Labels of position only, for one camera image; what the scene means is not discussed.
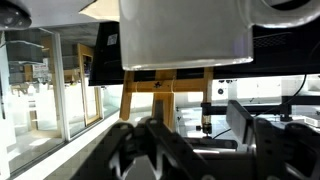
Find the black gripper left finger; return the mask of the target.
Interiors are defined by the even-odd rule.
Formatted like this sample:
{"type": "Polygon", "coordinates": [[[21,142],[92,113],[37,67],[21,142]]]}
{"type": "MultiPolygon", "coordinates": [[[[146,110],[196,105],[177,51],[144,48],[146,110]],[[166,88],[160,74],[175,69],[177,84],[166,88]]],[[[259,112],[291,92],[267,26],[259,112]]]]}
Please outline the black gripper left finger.
{"type": "Polygon", "coordinates": [[[156,100],[154,104],[153,118],[159,122],[164,120],[163,101],[156,100]]]}

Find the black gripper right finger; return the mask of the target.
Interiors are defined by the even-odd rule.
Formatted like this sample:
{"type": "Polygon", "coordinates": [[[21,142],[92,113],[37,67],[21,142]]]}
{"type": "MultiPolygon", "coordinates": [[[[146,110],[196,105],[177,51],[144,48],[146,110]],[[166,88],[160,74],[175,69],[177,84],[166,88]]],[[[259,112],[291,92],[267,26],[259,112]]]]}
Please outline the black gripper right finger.
{"type": "Polygon", "coordinates": [[[242,144],[249,145],[252,143],[253,117],[238,101],[228,101],[226,121],[242,144]]]}

